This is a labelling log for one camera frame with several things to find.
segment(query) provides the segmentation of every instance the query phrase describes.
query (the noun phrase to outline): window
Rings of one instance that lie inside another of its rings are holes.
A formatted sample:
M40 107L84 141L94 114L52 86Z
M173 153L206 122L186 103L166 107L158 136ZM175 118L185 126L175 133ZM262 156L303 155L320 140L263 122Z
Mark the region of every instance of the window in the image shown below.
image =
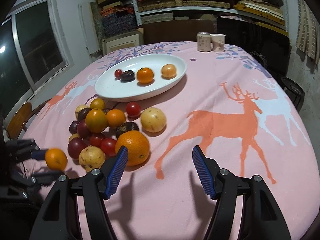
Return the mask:
M25 1L15 6L0 26L0 103L4 117L19 109L67 65L54 2Z
M12 22L0 27L0 102L4 117L30 89L13 42Z

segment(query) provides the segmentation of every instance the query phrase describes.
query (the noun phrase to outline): pink tablecloth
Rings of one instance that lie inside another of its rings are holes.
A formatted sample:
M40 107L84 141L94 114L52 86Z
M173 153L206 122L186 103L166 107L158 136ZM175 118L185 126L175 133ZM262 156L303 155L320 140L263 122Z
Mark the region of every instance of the pink tablecloth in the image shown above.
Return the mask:
M139 102L143 109L162 109L167 127L159 136L147 135L150 159L138 169L125 171L118 191L105 202L118 239L203 239L215 202L205 195L192 163L191 151L197 144L235 175L260 174L284 214L292 239L300 239L319 210L315 154L289 98L239 47L226 45L223 53L201 53L195 42L169 42L112 52L71 80L24 137L34 138L41 148L67 152L75 108L95 95L97 78L124 59L148 53L181 57L188 70L172 89ZM242 94L251 93L247 95L251 99L234 100L233 90L239 89ZM124 110L125 103L118 108ZM81 166L68 160L70 177L85 175ZM47 169L44 161L29 160L25 165L29 174ZM41 194L46 196L49 190L43 188ZM241 210L238 197L232 240L237 239ZM83 237L90 239L81 198L79 215Z

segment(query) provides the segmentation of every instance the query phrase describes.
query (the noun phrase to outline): paper cup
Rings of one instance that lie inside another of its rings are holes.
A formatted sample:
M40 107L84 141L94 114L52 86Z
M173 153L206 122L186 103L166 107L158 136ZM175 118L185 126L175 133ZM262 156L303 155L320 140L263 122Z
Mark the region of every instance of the paper cup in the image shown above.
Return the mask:
M223 52L224 43L226 41L226 36L224 34L210 34L213 51Z

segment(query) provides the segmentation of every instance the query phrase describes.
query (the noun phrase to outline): metal screw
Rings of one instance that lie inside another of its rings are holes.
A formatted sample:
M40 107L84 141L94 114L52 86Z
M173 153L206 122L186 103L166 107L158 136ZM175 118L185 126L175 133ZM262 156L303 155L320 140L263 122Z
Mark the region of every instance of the metal screw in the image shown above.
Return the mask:
M262 178L261 178L261 176L259 176L259 175L254 175L254 176L253 176L253 179L254 179L256 182L262 181Z
M98 175L99 173L100 173L99 169L94 169L94 170L91 171L92 175Z
M61 175L58 180L59 181L65 181L67 179L67 176L66 175Z
M227 169L221 169L220 170L220 174L221 175L228 175L229 174L229 171Z

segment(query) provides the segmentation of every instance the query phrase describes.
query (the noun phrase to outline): orange deer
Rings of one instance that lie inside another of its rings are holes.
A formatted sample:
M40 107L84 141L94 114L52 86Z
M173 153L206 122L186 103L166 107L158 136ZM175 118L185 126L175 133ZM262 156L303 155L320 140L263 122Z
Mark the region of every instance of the orange deer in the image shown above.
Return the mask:
M254 150L257 151L260 159L262 160L266 168L267 176L271 180L272 184L276 183L269 171L263 150L259 147L258 143L254 139L254 136L256 136L258 132L258 119L254 114L254 111L257 111L260 114L262 114L262 111L252 100L257 100L259 98L256 98L254 93L253 95L251 95L251 93L249 93L248 91L246 91L246 93L244 94L238 84L233 86L232 91L236 97L233 98L229 95L225 84L226 82L221 83L220 86L223 87L228 98L237 101L238 104L243 104L244 113L220 114L199 110L193 111L188 114L188 117L192 115L189 120L188 130L184 134L173 136L169 139L169 145L167 149L154 165L156 169L156 177L158 179L164 178L164 174L161 168L164 157L178 143L184 140L195 138L197 136L201 136L202 141L199 146L205 153L207 147L212 143L213 139L215 137L222 136L225 138L242 138L242 151L240 154L241 177L244 176L244 160L246 159L248 148L249 146L251 146Z
M65 90L62 93L62 95L55 95L53 98L51 98L51 100L47 103L48 106L42 112L42 113L44 113L44 111L47 110L47 111L45 111L45 113L44 113L43 117L41 118L41 120L45 117L45 115L50 110L50 108L53 107L56 103L58 103L60 100L62 100L64 98L64 96L67 95L70 92L71 89L76 87L76 85L77 85L76 81L71 82L70 84L67 84L64 87Z

